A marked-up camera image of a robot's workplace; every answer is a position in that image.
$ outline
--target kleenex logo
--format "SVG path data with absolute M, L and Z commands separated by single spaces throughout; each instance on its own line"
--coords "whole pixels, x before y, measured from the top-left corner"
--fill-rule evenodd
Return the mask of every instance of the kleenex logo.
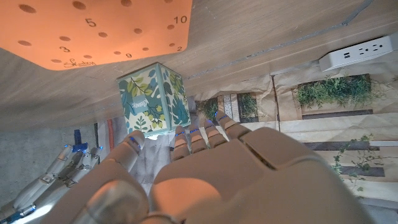
M 144 112 L 148 110 L 147 107 L 148 100 L 145 98 L 145 95 L 139 95 L 132 98 L 132 114 L 137 115 L 138 113 Z
M 147 106 L 147 104 L 148 104 L 148 100 L 145 99 L 145 100 L 142 101 L 142 102 L 133 103 L 131 106 L 132 106 L 133 108 L 138 108 L 138 107 L 141 107 L 141 106 Z

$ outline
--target green plant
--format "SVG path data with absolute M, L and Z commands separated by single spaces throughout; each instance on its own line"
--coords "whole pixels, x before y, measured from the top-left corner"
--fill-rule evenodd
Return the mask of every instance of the green plant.
M 216 112 L 218 110 L 217 99 L 212 98 L 206 101 L 197 102 L 197 109 L 203 113 L 210 121 L 216 120 Z
M 363 135 L 359 141 L 370 141 L 372 137 L 372 134 L 370 136 Z M 343 156 L 352 156 L 352 155 L 347 155 L 345 152 L 346 150 L 350 147 L 350 145 L 353 142 L 358 141 L 357 139 L 352 139 L 349 143 L 347 143 L 345 146 L 341 147 L 337 153 L 336 156 L 333 156 L 335 159 L 335 164 L 331 166 L 331 168 L 336 172 L 336 174 L 339 176 L 341 180 L 344 180 L 343 178 L 343 171 L 342 168 L 343 166 L 340 164 L 340 159 Z M 384 165 L 383 159 L 387 158 L 396 158 L 396 157 L 381 157 L 377 156 L 374 149 L 369 147 L 365 150 L 357 150 L 358 156 L 356 161 L 351 160 L 351 162 L 354 164 L 354 167 L 345 170 L 345 174 L 348 175 L 348 180 L 353 183 L 353 189 L 356 188 L 357 191 L 363 191 L 363 187 L 357 187 L 356 183 L 357 180 L 366 180 L 364 176 L 359 175 L 357 172 L 352 171 L 354 168 L 359 168 L 361 171 L 367 173 L 369 172 L 371 166 L 369 165 L 369 162 L 373 161 L 373 164 L 375 165 Z
M 345 107 L 349 103 L 364 107 L 375 99 L 383 96 L 380 91 L 373 90 L 368 75 L 355 75 L 339 78 L 327 77 L 326 80 L 304 83 L 298 86 L 295 99 L 301 106 L 319 108 L 324 103 L 337 103 Z
M 241 116 L 243 118 L 253 118 L 257 115 L 257 101 L 254 99 L 250 93 L 243 93 L 242 97 L 242 111 Z

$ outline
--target robot finger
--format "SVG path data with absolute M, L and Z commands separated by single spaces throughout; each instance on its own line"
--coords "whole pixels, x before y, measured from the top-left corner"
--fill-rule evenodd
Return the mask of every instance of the robot finger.
M 239 139 L 244 134 L 250 132 L 248 128 L 238 124 L 222 111 L 217 111 L 216 120 L 231 140 Z
M 90 151 L 90 153 L 91 153 L 90 166 L 91 167 L 93 167 L 100 159 L 101 150 L 102 150 L 102 147 L 93 147 L 91 149 L 91 151 Z
M 205 131 L 212 148 L 227 142 L 224 136 L 216 129 L 213 122 L 210 120 L 207 120 L 205 123 Z
M 71 154 L 72 146 L 66 145 L 47 171 L 19 192 L 14 201 L 14 208 L 20 209 L 30 205 L 49 188 Z
M 202 135 L 200 134 L 198 126 L 191 124 L 189 126 L 189 133 L 191 134 L 191 150 L 192 154 L 207 149 L 207 145 Z
M 81 165 L 77 167 L 77 169 L 71 171 L 69 174 L 67 174 L 68 180 L 65 182 L 67 187 L 71 187 L 74 184 L 77 184 L 79 180 L 89 173 L 89 171 L 93 167 L 91 166 L 91 153 L 86 152 L 84 156 L 81 159 Z
M 58 175 L 59 179 L 66 179 L 67 175 L 74 171 L 77 167 L 77 165 L 80 163 L 80 159 L 83 157 L 83 152 L 82 151 L 78 151 L 75 153 L 75 155 L 73 155 L 71 161 L 69 162 L 69 164 L 63 168 L 61 170 L 61 172 Z
M 185 131 L 181 126 L 177 126 L 175 129 L 175 144 L 172 161 L 182 159 L 189 155 L 190 152 L 187 145 L 187 138 L 185 137 Z
M 144 147 L 144 134 L 138 130 L 128 134 L 127 137 L 106 156 L 102 162 L 114 161 L 121 164 L 128 172 L 137 161 L 138 154 Z

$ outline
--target power strip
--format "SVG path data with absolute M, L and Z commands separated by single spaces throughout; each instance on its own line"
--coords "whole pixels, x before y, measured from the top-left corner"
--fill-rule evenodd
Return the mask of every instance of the power strip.
M 398 32 L 326 54 L 319 60 L 321 71 L 329 71 L 371 60 L 398 49 Z

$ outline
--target leaf pattern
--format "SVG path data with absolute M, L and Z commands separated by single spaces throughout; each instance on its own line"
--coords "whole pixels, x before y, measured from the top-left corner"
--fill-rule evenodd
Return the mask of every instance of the leaf pattern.
M 164 78 L 164 90 L 172 126 L 190 123 L 188 101 L 181 76 L 164 67 L 161 67 L 160 70 Z
M 147 133 L 167 127 L 155 69 L 138 72 L 121 80 L 119 90 L 129 133 L 134 130 Z M 132 98 L 139 95 L 146 96 L 148 110 L 134 116 Z

